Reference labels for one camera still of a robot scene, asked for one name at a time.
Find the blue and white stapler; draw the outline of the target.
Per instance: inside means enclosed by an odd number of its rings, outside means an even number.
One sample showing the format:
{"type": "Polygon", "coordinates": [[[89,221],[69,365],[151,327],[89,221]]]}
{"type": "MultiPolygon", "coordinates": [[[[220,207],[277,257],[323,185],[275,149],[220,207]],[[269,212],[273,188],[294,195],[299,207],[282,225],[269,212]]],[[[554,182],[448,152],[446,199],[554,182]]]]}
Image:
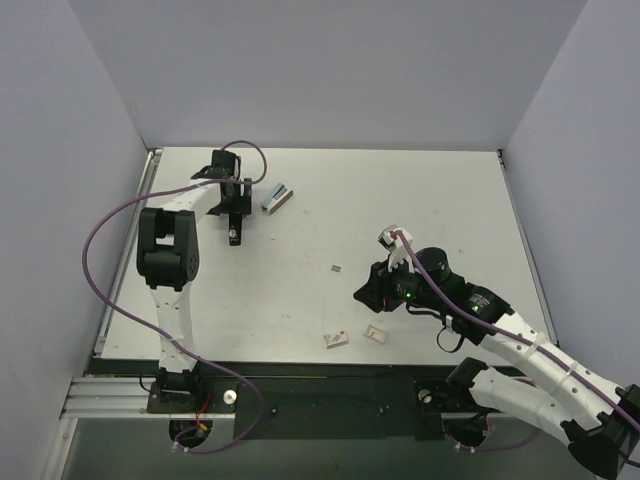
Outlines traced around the blue and white stapler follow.
{"type": "Polygon", "coordinates": [[[285,184],[278,183],[262,201],[261,211],[268,215],[275,213],[293,196],[293,191],[285,184]]]}

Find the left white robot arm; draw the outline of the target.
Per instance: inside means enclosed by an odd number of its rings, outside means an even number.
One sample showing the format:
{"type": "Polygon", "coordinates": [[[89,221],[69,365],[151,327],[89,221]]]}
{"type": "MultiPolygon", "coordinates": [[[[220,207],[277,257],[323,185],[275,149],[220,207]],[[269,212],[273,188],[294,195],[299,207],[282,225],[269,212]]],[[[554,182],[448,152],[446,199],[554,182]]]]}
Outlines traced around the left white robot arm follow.
{"type": "Polygon", "coordinates": [[[206,397],[195,350],[190,290],[200,268],[197,224],[206,215],[228,218],[228,242],[241,244],[243,219],[252,212],[252,187],[241,177],[241,158],[215,150],[191,177],[191,189],[161,207],[145,207],[138,224],[136,267],[154,301],[162,331],[158,396],[170,394],[181,410],[200,408],[206,397]]]}

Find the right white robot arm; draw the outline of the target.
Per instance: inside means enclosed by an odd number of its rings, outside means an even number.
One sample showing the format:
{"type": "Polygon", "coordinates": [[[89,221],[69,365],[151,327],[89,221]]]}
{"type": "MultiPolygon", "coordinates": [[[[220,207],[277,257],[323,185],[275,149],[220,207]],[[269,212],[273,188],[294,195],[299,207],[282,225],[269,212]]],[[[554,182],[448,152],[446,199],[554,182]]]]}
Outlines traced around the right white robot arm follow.
{"type": "Polygon", "coordinates": [[[372,264],[353,297],[375,313],[403,306],[411,314],[432,314],[527,378],[466,358],[447,379],[453,406],[508,413],[556,438],[601,479],[617,478],[629,464],[639,443],[638,386],[620,386],[571,358],[497,294],[452,272],[442,249],[372,264]]]}

